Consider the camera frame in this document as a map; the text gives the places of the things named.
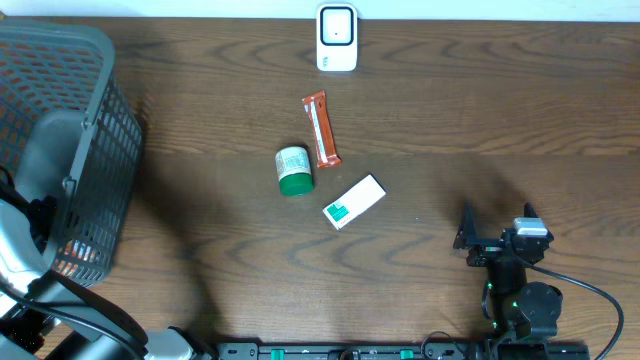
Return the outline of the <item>orange white small box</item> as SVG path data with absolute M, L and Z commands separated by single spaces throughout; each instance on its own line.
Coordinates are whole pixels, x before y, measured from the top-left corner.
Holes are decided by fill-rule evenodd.
M 58 249 L 52 269 L 69 278 L 87 279 L 95 272 L 98 251 L 80 240 L 70 240 Z

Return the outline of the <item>white green carton box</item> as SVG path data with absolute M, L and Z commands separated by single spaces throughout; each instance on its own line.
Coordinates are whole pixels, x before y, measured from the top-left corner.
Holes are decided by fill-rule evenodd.
M 334 228 L 340 231 L 385 195 L 384 188 L 369 174 L 328 204 L 322 212 Z

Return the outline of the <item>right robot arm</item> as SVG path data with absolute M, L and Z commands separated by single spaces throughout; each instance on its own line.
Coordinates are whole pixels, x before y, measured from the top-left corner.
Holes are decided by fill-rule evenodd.
M 470 359 L 552 358 L 549 339 L 558 333 L 563 295 L 554 286 L 528 281 L 526 273 L 544 258 L 552 240 L 530 204 L 497 238 L 481 236 L 472 207 L 464 206 L 453 247 L 468 252 L 468 266 L 487 270 L 482 311 L 494 329 L 469 347 Z

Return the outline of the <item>green lid white jar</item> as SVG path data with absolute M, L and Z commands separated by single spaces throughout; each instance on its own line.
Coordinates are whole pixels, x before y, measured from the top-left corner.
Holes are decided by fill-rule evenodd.
M 286 147 L 275 155 L 280 192 L 284 196 L 300 196 L 314 189 L 308 152 L 300 146 Z

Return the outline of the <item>orange snack bar wrapper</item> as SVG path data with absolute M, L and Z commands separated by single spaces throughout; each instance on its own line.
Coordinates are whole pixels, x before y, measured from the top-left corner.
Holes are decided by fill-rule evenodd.
M 327 110 L 326 92 L 316 92 L 302 99 L 305 113 L 314 133 L 317 167 L 337 167 L 342 160 L 338 156 Z

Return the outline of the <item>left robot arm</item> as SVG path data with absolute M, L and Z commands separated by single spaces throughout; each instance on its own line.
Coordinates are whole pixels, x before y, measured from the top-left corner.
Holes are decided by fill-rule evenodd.
M 72 329 L 50 359 L 217 359 L 218 351 L 175 327 L 146 332 L 124 310 L 43 264 L 56 200 L 29 201 L 1 168 L 1 205 L 28 237 L 1 222 L 1 357 L 33 359 L 61 322 Z

